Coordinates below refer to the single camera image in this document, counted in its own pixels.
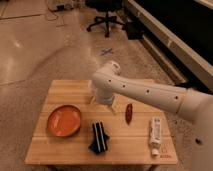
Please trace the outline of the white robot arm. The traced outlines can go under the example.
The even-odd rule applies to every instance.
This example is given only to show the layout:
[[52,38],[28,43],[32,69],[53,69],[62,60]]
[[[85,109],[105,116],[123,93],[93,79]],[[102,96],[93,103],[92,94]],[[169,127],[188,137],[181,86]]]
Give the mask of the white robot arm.
[[148,83],[120,75],[115,61],[105,63],[91,77],[95,99],[112,105],[120,94],[161,109],[195,125],[190,171],[213,171],[213,95],[193,89]]

